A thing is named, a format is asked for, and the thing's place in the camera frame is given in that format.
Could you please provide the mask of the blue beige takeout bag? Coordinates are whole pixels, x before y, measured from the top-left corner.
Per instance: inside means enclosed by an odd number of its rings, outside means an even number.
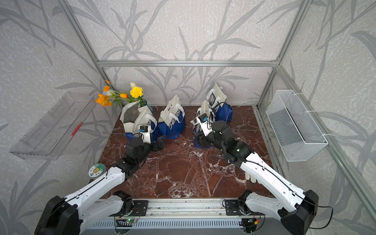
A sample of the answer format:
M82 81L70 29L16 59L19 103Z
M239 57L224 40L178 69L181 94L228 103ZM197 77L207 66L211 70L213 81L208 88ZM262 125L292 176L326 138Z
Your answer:
M166 135L167 139L174 140L181 135L185 125L185 110L179 97L175 95L160 113L157 126L159 134Z
M139 101L125 105L121 111L120 120L129 140L141 136L140 126L149 126L151 141L156 141L159 136L158 122L151 108L148 105L141 107Z
M222 88L217 82L208 91L206 100L209 103L209 118L212 121L222 120L231 122L233 118L233 109L228 102L228 97L223 93Z
M199 139L196 137L196 135L198 134L204 135L204 132L200 125L201 121L198 119L198 117L202 114L206 114L208 116L210 123L215 122L215 114L213 109L210 108L208 101L203 101L201 107L199 107L196 112L195 119L191 121L191 124L193 124L193 143L196 148L210 148L210 146L203 146L202 144L200 144Z

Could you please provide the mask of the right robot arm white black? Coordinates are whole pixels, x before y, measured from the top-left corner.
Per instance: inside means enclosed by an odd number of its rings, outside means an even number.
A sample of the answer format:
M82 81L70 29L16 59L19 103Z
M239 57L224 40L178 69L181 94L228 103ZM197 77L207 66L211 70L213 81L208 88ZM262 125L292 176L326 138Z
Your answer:
M238 199L243 214L260 212L273 217L292 235L304 235L317 215L319 196L312 190L305 191L293 185L258 153L243 141L236 140L231 127L225 121L211 123L208 117L198 117L202 131L194 133L202 147L212 146L221 151L229 164L234 164L254 177L274 198L248 191Z

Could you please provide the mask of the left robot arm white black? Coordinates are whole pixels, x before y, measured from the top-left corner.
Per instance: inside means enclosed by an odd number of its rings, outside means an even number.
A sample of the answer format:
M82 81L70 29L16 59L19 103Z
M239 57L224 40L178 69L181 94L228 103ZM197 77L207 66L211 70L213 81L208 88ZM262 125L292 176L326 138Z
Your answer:
M55 196L49 200L34 233L80 235L107 216L129 213L132 199L125 192L118 191L101 203L97 200L137 172L149 153L163 150L165 140L166 136L160 136L151 143L145 143L141 137L128 141L125 156L102 176L66 197Z

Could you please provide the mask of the blue glass vase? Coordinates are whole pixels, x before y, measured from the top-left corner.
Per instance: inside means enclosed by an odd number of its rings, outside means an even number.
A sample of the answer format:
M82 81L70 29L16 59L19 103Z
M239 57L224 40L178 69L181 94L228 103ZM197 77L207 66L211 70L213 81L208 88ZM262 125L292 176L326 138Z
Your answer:
M140 106L139 106L138 110L140 112L147 112L149 114L153 114L153 108L148 105L146 100L144 100L144 99L140 100L139 105Z

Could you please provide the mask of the white work glove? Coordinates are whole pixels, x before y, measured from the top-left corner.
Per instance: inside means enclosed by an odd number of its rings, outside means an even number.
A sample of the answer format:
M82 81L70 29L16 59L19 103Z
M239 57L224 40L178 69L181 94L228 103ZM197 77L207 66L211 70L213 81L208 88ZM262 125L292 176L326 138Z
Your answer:
M260 184L259 177L257 175L253 175L253 174L246 172L245 179L247 181L250 181L252 184Z

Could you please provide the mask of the artificial flower bouquet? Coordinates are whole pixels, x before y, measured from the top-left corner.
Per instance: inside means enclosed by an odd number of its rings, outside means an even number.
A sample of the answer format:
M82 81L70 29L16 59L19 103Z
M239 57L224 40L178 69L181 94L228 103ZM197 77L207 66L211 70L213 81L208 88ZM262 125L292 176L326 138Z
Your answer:
M98 97L95 99L95 103L100 104L103 107L106 106L120 106L123 101L128 103L140 102L144 99L144 90L141 87L138 87L134 82L131 82L130 93L117 92L114 89L110 88L112 84L110 81L105 81L107 85L103 88L102 93L98 94Z

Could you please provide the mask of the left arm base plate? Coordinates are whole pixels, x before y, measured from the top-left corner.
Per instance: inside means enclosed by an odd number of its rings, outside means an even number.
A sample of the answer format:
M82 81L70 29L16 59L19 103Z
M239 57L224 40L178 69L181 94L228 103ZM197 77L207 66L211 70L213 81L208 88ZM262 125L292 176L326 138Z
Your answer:
M129 216L144 217L146 216L147 208L148 200L133 200Z

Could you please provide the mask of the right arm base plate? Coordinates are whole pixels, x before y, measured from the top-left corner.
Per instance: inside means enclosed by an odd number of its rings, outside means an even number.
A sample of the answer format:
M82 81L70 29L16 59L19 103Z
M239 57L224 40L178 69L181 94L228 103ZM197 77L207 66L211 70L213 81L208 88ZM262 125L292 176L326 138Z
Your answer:
M252 217L263 217L264 214L261 212L254 211L244 211L239 206L238 200L224 199L222 200L222 206L225 209L227 216L252 216Z

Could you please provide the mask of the clear acrylic wall shelf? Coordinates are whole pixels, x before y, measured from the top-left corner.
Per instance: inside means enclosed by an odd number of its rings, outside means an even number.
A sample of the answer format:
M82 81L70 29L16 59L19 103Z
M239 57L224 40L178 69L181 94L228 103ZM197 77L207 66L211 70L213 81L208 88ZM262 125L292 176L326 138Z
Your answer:
M57 160L95 106L92 96L65 93L9 152L24 160Z

